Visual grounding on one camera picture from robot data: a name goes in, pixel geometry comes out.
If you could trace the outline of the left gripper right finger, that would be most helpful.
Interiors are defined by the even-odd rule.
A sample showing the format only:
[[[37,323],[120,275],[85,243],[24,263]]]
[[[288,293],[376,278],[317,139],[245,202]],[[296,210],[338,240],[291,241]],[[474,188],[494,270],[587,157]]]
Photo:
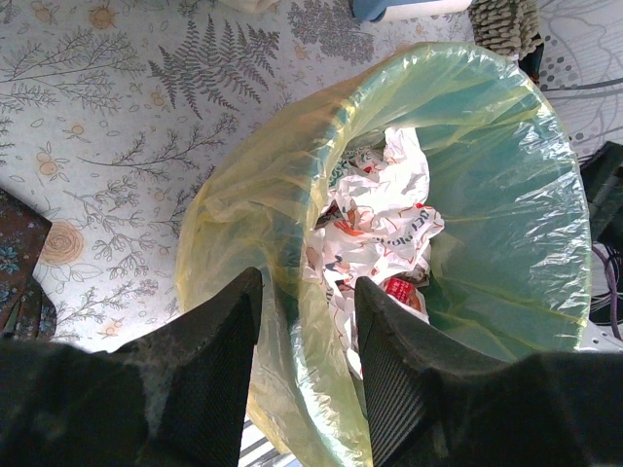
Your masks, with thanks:
[[[355,311],[374,465],[510,465],[492,395],[502,361],[424,323],[369,278],[356,282]]]

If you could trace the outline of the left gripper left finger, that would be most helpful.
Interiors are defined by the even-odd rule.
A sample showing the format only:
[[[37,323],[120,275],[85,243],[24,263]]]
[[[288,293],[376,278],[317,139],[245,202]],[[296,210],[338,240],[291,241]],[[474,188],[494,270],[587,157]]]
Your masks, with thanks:
[[[235,466],[239,460],[263,282],[248,268],[213,298],[116,351],[145,394],[137,466]]]

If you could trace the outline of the yellow trash bag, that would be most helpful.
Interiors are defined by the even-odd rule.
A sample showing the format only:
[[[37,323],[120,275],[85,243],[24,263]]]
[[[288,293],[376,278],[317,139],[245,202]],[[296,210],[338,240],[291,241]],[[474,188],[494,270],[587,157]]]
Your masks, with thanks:
[[[248,414],[306,466],[369,466],[353,288],[423,268],[426,320],[512,362],[579,346],[589,214],[555,111],[512,62],[424,43],[276,113],[186,210],[189,310],[264,281]]]

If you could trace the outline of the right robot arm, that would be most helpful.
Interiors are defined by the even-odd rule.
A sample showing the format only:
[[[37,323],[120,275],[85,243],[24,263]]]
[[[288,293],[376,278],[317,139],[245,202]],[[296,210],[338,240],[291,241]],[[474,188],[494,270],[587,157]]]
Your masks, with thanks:
[[[581,166],[594,241],[622,251],[622,145],[606,143]]]

